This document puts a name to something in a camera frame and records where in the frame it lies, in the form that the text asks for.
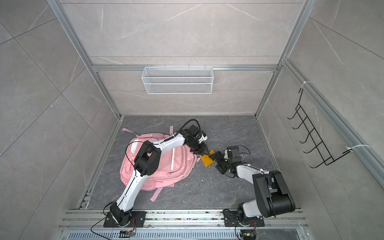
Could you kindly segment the pink student backpack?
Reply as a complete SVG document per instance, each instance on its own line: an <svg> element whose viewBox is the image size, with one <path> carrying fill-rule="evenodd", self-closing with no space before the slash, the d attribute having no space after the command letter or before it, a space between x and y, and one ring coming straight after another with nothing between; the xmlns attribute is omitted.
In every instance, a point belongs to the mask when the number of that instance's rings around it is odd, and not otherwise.
<svg viewBox="0 0 384 240"><path fill-rule="evenodd" d="M166 137L167 135L161 133L150 133L136 135L136 137L130 141L130 145L126 150L126 155L124 156L120 169L121 181L124 185L128 185L134 173L134 167L132 164L134 163L134 159L142 146L142 142L156 142ZM177 147L172 151L165 153L160 158L157 171L148 178L141 190L155 191L151 198L151 201L154 202L163 188L174 187L175 183L188 177L199 160L200 157L193 154L191 149L186 145Z"/></svg>

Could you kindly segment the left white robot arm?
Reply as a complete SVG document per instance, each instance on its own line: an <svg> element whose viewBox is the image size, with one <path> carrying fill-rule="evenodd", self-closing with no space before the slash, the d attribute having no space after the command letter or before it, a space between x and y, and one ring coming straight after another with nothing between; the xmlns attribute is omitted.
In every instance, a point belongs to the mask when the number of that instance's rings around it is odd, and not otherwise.
<svg viewBox="0 0 384 240"><path fill-rule="evenodd" d="M131 211L140 191L155 191L155 201L163 188L173 187L189 176L200 157L208 152L206 133L199 126L176 132L137 135L125 150L120 169L125 184L122 195L112 203L107 221L126 227L133 221Z"/></svg>

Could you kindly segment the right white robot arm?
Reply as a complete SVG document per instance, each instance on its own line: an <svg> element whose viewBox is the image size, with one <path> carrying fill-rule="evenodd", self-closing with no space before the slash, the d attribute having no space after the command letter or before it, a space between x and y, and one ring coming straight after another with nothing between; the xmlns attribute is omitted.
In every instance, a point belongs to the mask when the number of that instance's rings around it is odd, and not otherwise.
<svg viewBox="0 0 384 240"><path fill-rule="evenodd" d="M236 219L241 224L249 221L275 217L296 210L296 204L280 171L265 171L242 160L238 146L228 147L224 153L212 151L208 159L216 163L222 174L231 173L231 178L245 180L254 186L255 199L240 203Z"/></svg>

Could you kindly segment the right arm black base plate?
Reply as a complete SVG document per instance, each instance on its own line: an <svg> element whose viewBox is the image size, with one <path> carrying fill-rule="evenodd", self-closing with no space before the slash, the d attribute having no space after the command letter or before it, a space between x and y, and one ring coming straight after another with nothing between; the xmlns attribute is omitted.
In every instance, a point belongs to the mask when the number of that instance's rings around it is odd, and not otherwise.
<svg viewBox="0 0 384 240"><path fill-rule="evenodd" d="M235 226L253 226L264 227L265 222L262 217L246 217L241 211L231 211L229 209L223 210L224 222L226 227Z"/></svg>

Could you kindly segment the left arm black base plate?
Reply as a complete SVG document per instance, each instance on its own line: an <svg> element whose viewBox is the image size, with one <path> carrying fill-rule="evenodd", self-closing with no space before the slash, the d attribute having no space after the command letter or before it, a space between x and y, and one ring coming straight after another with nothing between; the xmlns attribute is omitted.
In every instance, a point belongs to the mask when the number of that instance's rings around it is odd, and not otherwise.
<svg viewBox="0 0 384 240"><path fill-rule="evenodd" d="M106 219L104 221L104 228L141 228L144 226L146 220L145 211L133 211L129 214L123 214L118 222L113 217L112 213L107 213Z"/></svg>

